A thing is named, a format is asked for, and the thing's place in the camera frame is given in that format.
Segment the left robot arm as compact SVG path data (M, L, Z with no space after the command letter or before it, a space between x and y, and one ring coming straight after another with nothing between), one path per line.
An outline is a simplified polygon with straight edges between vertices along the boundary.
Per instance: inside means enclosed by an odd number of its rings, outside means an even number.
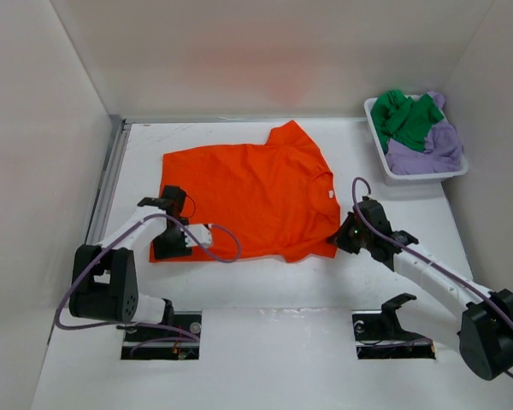
M133 231L123 230L94 245L78 247L74 255L68 310L77 318L112 323L145 322L145 329L159 341L174 333L174 307L169 299L139 293L136 255L148 253L154 261L192 255L181 229L189 219L181 215L187 194L179 186L167 185L158 197L145 197L127 222L127 230L158 211L163 217L141 222Z

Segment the orange t-shirt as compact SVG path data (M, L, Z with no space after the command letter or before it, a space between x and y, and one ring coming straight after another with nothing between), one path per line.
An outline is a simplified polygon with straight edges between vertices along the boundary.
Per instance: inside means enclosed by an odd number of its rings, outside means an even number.
M340 225L333 172L320 148L291 120L264 144L218 144L166 153L162 188L176 185L192 199L183 215L218 224L211 252L221 258L310 255L333 258L327 242Z

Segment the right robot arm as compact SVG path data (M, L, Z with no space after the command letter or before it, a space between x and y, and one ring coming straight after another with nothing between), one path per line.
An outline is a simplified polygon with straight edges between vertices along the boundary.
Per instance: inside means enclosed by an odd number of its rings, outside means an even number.
M425 337L444 344L486 381L513 367L513 292L489 290L450 271L416 237L394 231L381 204L368 196L327 241L349 254L366 249L373 260L440 304L433 310L408 293L383 302L378 315L382 338Z

